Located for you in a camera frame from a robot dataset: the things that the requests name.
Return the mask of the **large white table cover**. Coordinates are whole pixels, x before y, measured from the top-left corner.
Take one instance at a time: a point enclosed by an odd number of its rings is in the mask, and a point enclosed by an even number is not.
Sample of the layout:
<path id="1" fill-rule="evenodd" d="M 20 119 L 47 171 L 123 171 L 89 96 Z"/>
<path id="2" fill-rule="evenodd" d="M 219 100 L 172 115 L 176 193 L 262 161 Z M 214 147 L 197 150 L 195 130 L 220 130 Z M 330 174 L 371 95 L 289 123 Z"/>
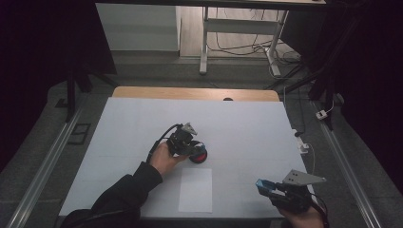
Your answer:
<path id="1" fill-rule="evenodd" d="M 89 208 L 125 174 L 135 172 L 173 124 L 190 123 L 208 152 L 202 164 L 183 161 L 149 193 L 146 219 L 268 219 L 278 210 L 259 194 L 258 179 L 282 181 L 305 165 L 280 102 L 110 98 L 60 211 Z M 212 170 L 211 213 L 179 211 L 182 170 Z"/>

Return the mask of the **dark curtain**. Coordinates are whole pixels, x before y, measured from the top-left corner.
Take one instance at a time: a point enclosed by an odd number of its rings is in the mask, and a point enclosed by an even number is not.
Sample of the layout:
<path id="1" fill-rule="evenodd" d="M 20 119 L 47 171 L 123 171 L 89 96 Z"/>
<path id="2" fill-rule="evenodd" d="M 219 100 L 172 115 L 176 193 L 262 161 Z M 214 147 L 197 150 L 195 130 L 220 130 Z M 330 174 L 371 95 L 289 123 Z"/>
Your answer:
<path id="1" fill-rule="evenodd" d="M 0 172 L 33 128 L 52 86 L 114 74 L 96 4 L 101 0 L 0 0 Z"/>
<path id="2" fill-rule="evenodd" d="M 344 118 L 403 194 L 403 0 L 326 1 L 339 8 L 290 11 L 281 39 L 318 70 L 360 18 L 331 70 L 335 92 Z"/>

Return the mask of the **round red ink pad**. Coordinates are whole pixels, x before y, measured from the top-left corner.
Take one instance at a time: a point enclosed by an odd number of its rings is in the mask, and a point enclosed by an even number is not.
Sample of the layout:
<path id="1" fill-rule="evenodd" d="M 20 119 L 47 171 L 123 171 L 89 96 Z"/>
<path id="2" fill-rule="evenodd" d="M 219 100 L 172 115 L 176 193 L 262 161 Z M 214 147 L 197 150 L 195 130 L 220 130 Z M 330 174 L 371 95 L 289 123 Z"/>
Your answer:
<path id="1" fill-rule="evenodd" d="M 195 156 L 189 156 L 189 160 L 196 164 L 205 162 L 207 159 L 207 150 L 205 147 L 195 147 L 194 149 L 198 149 L 198 154 Z"/>

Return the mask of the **wooden table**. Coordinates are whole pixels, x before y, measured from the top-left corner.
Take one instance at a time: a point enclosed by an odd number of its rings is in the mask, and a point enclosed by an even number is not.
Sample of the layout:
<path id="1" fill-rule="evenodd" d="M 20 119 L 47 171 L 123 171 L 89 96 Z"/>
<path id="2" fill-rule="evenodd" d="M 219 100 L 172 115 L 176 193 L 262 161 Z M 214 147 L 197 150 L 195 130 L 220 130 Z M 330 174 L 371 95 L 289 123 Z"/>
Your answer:
<path id="1" fill-rule="evenodd" d="M 176 100 L 222 101 L 232 98 L 242 102 L 278 102 L 279 96 L 274 90 L 226 89 L 226 88 L 186 88 L 153 86 L 118 86 L 114 89 L 114 98 L 149 98 Z"/>

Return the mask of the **white cabinet panel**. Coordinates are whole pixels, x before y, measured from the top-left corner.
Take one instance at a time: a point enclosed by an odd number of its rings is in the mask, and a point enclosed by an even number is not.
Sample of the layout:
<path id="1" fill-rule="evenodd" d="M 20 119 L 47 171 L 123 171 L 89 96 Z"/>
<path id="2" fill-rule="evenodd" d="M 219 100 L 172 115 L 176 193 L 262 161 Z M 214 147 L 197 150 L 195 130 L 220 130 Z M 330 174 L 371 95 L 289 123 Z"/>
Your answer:
<path id="1" fill-rule="evenodd" d="M 179 7 L 97 3 L 109 47 L 127 51 L 179 51 Z"/>

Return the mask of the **white desk frame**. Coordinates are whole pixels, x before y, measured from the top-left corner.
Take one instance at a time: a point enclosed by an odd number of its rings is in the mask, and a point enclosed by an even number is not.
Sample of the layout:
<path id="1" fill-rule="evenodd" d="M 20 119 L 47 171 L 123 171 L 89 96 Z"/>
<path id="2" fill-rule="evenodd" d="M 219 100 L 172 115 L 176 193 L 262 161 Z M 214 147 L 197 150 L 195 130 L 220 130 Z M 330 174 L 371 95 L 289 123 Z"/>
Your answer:
<path id="1" fill-rule="evenodd" d="M 287 10 L 280 10 L 278 12 L 278 19 L 275 21 L 224 19 L 220 18 L 219 16 L 210 18 L 209 8 L 204 7 L 202 14 L 200 75 L 205 75 L 207 72 L 207 37 L 209 33 L 214 32 L 271 36 L 272 41 L 270 43 L 270 47 L 265 47 L 263 52 L 266 55 L 273 75 L 278 77 L 280 75 L 280 71 L 276 62 L 275 52 L 283 26 L 285 25 L 287 14 Z"/>

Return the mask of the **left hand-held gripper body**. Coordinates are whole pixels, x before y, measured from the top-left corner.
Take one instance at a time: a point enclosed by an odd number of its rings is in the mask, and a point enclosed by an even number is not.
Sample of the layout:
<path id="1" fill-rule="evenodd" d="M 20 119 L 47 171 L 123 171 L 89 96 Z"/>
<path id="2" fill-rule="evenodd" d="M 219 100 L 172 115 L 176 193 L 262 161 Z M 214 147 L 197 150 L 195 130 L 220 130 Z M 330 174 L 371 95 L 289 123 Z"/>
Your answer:
<path id="1" fill-rule="evenodd" d="M 171 155 L 185 155 L 190 149 L 194 149 L 191 146 L 193 136 L 197 135 L 196 130 L 190 123 L 178 123 L 173 126 L 175 131 L 168 137 L 166 143 Z"/>

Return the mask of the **person's left hand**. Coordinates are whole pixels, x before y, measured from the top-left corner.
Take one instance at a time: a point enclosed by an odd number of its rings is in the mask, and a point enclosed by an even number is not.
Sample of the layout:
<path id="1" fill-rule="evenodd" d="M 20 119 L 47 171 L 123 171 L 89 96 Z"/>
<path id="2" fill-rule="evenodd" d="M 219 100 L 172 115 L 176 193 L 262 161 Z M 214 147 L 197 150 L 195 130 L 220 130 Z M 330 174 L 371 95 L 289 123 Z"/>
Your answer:
<path id="1" fill-rule="evenodd" d="M 169 152 L 166 142 L 160 143 L 153 152 L 150 165 L 153 166 L 161 176 L 169 173 L 180 162 L 187 159 L 187 156 L 173 156 Z"/>

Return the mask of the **white paper sheet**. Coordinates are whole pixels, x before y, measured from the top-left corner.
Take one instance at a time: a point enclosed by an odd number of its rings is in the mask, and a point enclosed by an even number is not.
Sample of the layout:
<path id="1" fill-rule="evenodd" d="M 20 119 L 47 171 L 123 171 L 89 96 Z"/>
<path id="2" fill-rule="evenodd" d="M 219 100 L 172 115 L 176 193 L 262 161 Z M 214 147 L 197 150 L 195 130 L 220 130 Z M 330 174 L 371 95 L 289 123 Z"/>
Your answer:
<path id="1" fill-rule="evenodd" d="M 212 170 L 208 168 L 184 168 L 182 170 L 179 211 L 211 213 L 212 210 Z"/>

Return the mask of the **black metal stand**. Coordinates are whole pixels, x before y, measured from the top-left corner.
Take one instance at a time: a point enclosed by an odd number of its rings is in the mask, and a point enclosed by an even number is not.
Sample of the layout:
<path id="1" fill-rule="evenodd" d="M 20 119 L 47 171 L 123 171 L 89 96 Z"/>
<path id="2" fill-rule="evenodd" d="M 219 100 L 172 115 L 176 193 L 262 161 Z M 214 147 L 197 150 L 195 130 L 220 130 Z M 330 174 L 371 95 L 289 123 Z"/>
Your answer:
<path id="1" fill-rule="evenodd" d="M 332 111 L 335 107 L 334 94 L 335 94 L 335 67 L 333 64 L 324 64 L 320 69 L 312 72 L 302 80 L 295 84 L 288 85 L 279 91 L 280 94 L 288 94 L 294 90 L 314 83 L 308 92 L 308 98 L 311 101 L 318 101 L 321 97 L 325 98 L 324 109 L 326 117 L 321 120 L 325 123 L 329 130 L 333 130 L 332 125 Z"/>
<path id="2" fill-rule="evenodd" d="M 89 93 L 93 88 L 92 82 L 89 80 L 90 75 L 95 76 L 113 88 L 119 86 L 117 82 L 89 64 L 72 66 L 67 71 L 67 123 L 72 120 L 77 110 L 75 86 L 78 86 L 82 92 Z"/>

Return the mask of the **person's right hand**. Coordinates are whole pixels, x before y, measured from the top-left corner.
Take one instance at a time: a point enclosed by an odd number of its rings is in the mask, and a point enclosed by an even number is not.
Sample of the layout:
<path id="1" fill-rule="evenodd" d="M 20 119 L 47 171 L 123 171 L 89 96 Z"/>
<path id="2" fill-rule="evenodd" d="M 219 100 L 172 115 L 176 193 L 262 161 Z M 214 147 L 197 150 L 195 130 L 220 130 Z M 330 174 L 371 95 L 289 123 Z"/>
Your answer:
<path id="1" fill-rule="evenodd" d="M 325 220 L 321 214 L 322 209 L 317 204 L 300 214 L 294 214 L 280 208 L 278 211 L 285 217 L 283 228 L 325 228 Z"/>

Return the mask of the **black floor frame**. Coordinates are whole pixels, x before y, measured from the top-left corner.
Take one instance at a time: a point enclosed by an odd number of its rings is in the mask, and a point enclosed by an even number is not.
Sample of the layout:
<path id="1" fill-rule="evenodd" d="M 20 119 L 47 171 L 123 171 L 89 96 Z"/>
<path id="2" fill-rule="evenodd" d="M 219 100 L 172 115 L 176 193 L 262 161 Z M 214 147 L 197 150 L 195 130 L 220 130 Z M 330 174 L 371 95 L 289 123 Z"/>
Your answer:
<path id="1" fill-rule="evenodd" d="M 88 136 L 90 127 L 90 123 L 75 124 L 67 143 L 72 145 L 83 145 Z"/>

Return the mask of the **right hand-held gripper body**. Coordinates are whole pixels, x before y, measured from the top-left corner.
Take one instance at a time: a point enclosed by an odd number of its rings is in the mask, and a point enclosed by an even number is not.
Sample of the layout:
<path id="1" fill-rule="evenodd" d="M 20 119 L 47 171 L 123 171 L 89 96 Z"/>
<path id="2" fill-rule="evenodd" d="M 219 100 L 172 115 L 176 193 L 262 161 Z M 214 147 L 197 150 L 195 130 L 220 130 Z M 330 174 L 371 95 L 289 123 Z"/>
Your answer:
<path id="1" fill-rule="evenodd" d="M 276 189 L 273 191 L 275 197 L 270 201 L 277 208 L 292 213 L 306 212 L 316 204 L 308 186 L 325 181 L 325 178 L 292 169 L 281 182 L 285 185 L 285 190 Z"/>

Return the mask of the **aluminium rail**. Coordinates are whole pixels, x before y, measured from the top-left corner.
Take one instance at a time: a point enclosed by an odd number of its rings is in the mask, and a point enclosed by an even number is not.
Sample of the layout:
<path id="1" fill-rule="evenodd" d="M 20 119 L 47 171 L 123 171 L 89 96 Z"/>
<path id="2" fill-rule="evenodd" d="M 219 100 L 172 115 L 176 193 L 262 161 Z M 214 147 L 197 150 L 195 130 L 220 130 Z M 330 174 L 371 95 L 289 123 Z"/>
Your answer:
<path id="1" fill-rule="evenodd" d="M 46 183 L 52 173 L 54 166 L 58 162 L 63 149 L 67 144 L 69 135 L 71 134 L 75 124 L 80 118 L 84 102 L 80 102 L 76 107 L 75 112 L 71 115 L 68 122 L 63 124 L 63 127 L 57 134 L 57 137 L 53 141 L 49 151 L 47 152 L 43 162 L 41 163 L 38 171 L 33 177 L 28 190 L 25 192 L 24 196 L 20 200 L 18 206 L 16 207 L 10 221 L 5 226 L 5 228 L 24 228 L 29 216 L 36 205 Z"/>
<path id="2" fill-rule="evenodd" d="M 382 222 L 375 211 L 370 198 L 364 190 L 352 163 L 347 155 L 347 146 L 342 143 L 341 135 L 336 132 L 336 129 L 330 129 L 328 124 L 317 117 L 317 106 L 314 102 L 309 103 L 314 110 L 314 120 L 318 123 L 326 142 L 329 144 L 331 153 L 336 160 L 343 179 L 349 188 L 350 193 L 355 199 L 357 206 L 367 228 L 383 228 Z"/>

